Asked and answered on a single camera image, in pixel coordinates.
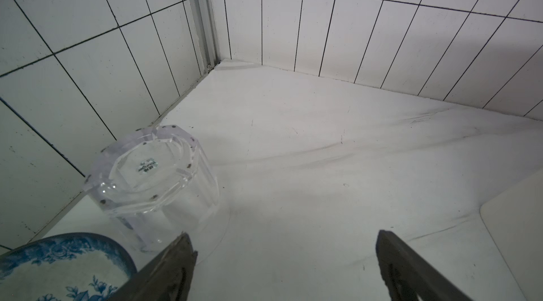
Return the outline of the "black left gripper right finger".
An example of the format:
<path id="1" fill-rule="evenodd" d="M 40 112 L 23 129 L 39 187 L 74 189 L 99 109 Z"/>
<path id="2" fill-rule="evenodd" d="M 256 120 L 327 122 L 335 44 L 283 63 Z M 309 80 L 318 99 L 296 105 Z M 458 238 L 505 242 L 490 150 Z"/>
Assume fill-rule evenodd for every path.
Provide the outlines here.
<path id="1" fill-rule="evenodd" d="M 376 257 L 391 300 L 470 299 L 392 231 L 379 231 Z"/>

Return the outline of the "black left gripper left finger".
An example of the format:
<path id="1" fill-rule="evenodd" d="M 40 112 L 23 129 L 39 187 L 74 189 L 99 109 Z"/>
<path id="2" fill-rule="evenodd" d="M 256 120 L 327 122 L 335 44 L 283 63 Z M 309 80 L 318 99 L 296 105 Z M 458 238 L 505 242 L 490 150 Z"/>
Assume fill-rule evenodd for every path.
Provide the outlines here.
<path id="1" fill-rule="evenodd" d="M 185 301 L 197 256 L 189 235 L 182 233 L 109 299 Z"/>

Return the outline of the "white plastic drawer cabinet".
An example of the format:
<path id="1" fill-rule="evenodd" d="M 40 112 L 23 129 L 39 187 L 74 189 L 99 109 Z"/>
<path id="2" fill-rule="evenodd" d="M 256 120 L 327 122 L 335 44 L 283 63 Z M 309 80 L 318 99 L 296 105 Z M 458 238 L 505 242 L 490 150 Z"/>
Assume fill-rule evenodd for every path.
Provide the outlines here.
<path id="1" fill-rule="evenodd" d="M 542 171 L 484 203 L 480 215 L 526 300 L 542 299 Z"/>

